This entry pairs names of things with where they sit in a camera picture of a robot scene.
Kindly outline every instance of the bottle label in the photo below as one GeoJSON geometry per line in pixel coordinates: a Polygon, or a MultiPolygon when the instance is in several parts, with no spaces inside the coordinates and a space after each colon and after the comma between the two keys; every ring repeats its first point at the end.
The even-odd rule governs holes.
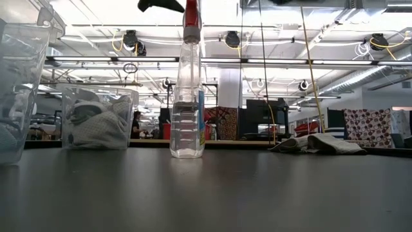
{"type": "Polygon", "coordinates": [[[200,146],[205,144],[205,92],[199,90],[199,133],[200,133],[200,146]]]}

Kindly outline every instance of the transparent container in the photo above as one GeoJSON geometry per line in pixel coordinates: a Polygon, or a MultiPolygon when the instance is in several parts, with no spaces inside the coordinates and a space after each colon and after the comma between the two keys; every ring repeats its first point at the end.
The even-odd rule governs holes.
{"type": "Polygon", "coordinates": [[[198,158],[205,149],[199,53],[199,44],[183,43],[171,117],[170,150],[177,158],[198,158]]]}
{"type": "Polygon", "coordinates": [[[127,149],[138,94],[126,88],[58,84],[63,148],[127,149]]]}
{"type": "Polygon", "coordinates": [[[0,164],[21,158],[47,45],[63,34],[47,1],[0,1],[0,164]]]}

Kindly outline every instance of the clear plastic bin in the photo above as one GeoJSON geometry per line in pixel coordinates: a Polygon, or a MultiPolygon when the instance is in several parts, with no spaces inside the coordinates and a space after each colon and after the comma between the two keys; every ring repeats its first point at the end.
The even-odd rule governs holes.
{"type": "Polygon", "coordinates": [[[0,1],[0,164],[21,158],[47,45],[63,34],[47,1],[0,1]]]}
{"type": "Polygon", "coordinates": [[[58,84],[63,148],[126,149],[138,94],[125,88],[58,84]]]}

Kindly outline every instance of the red container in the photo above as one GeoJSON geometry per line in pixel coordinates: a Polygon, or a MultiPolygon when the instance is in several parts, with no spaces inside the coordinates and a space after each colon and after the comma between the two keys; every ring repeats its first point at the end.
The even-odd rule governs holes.
{"type": "MultiPolygon", "coordinates": [[[[170,129],[171,125],[169,123],[163,123],[163,139],[170,140],[170,129]]],[[[206,125],[205,127],[205,139],[211,139],[211,129],[212,126],[206,125]]]]}
{"type": "Polygon", "coordinates": [[[169,123],[163,123],[163,139],[170,140],[170,128],[171,125],[169,123]]]}

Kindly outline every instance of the dark gray table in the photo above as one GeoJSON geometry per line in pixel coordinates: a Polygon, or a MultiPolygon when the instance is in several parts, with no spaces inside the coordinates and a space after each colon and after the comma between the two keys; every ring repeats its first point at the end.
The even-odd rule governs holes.
{"type": "Polygon", "coordinates": [[[27,150],[0,231],[412,231],[412,160],[207,150],[27,150]]]}

